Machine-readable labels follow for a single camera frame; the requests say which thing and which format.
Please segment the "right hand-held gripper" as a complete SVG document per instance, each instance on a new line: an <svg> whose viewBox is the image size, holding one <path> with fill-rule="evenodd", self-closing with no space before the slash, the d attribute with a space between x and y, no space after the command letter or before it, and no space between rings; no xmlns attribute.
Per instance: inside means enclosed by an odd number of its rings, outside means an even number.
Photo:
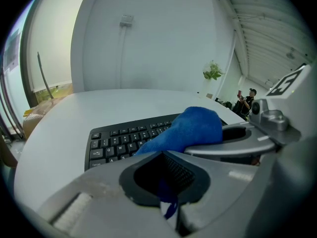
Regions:
<svg viewBox="0 0 317 238"><path fill-rule="evenodd" d="M222 127L222 143L187 147L201 158L274 155L246 238L317 238L317 59L283 77L252 104L252 126Z"/></svg>

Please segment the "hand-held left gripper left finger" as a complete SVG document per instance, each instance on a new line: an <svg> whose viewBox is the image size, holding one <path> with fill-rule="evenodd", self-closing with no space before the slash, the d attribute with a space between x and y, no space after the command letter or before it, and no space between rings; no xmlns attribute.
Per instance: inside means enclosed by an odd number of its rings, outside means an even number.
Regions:
<svg viewBox="0 0 317 238"><path fill-rule="evenodd" d="M50 196L37 213L58 237L177 238L158 207L135 204L119 184L127 167L155 156L143 154L92 168Z"/></svg>

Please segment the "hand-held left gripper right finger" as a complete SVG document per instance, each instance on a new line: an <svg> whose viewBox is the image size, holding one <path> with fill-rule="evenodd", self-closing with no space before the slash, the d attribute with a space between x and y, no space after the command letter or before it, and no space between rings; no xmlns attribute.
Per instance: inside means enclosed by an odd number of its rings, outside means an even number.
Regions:
<svg viewBox="0 0 317 238"><path fill-rule="evenodd" d="M256 168L164 152L163 238L246 238L251 211L241 200Z"/></svg>

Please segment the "blue cloth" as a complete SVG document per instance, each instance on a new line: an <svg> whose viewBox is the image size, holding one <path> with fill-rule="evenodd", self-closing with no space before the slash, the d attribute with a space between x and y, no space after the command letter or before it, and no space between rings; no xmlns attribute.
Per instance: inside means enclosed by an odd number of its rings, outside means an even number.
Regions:
<svg viewBox="0 0 317 238"><path fill-rule="evenodd" d="M184 153L190 146L222 142L222 124L215 111L203 107L188 107L170 128L145 143L136 155L157 151Z"/></svg>

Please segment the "black keyboard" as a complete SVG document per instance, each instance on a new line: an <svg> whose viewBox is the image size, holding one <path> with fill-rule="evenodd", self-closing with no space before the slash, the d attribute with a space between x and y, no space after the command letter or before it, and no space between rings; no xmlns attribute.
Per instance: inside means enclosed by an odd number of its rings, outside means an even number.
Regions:
<svg viewBox="0 0 317 238"><path fill-rule="evenodd" d="M129 121L92 129L84 170L135 155L146 142L168 130L178 114Z"/></svg>

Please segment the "white flower bouquet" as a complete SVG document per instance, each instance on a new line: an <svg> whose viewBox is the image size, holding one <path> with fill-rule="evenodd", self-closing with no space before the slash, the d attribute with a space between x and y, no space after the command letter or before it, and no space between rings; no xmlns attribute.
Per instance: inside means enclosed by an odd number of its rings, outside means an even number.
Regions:
<svg viewBox="0 0 317 238"><path fill-rule="evenodd" d="M224 73L220 69L219 65L213 60L207 63L203 68L203 76L207 80L217 80L222 77Z"/></svg>

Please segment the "black framed glass door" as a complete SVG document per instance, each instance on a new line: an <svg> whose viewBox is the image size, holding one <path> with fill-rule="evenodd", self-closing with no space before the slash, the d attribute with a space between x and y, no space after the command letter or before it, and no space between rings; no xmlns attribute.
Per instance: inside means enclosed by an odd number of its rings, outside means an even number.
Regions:
<svg viewBox="0 0 317 238"><path fill-rule="evenodd" d="M30 109L22 81L20 46L24 21L18 20L10 31L2 52L2 96L5 110L8 111L10 128L21 139L25 139L23 130L24 115Z"/></svg>

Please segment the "dark leaning pole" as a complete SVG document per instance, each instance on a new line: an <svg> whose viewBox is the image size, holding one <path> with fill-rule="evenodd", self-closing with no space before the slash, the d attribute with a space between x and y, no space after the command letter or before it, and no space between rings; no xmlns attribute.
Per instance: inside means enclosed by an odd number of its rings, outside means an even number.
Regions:
<svg viewBox="0 0 317 238"><path fill-rule="evenodd" d="M53 94L47 84L47 81L46 81L46 78L45 78L45 74L44 74L44 71L43 71L43 67L42 67L42 62L41 62L41 57L40 57L40 54L39 52L37 52L37 59L38 59L38 64L39 64L39 68L40 68L40 72L41 72L41 76L42 76L42 79L43 79L43 82L44 82L44 85L46 87L46 90L50 96L51 99L54 99L53 97Z"/></svg>

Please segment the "white wall conduit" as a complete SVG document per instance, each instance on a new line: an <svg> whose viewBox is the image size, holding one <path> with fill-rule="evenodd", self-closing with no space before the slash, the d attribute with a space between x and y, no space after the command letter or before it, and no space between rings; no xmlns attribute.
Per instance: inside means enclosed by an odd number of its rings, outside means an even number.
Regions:
<svg viewBox="0 0 317 238"><path fill-rule="evenodd" d="M122 32L120 36L120 44L119 44L119 60L118 60L118 72L119 72L119 88L122 88L122 74L123 74L123 59L124 59L124 50L125 50L125 39L127 26L122 27Z"/></svg>

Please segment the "grey wall junction box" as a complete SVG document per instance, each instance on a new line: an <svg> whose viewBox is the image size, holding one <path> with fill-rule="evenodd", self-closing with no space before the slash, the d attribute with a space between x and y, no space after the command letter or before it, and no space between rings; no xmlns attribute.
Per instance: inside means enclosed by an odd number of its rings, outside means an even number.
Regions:
<svg viewBox="0 0 317 238"><path fill-rule="evenodd" d="M123 15L119 23L120 27L131 27L133 23L132 15Z"/></svg>

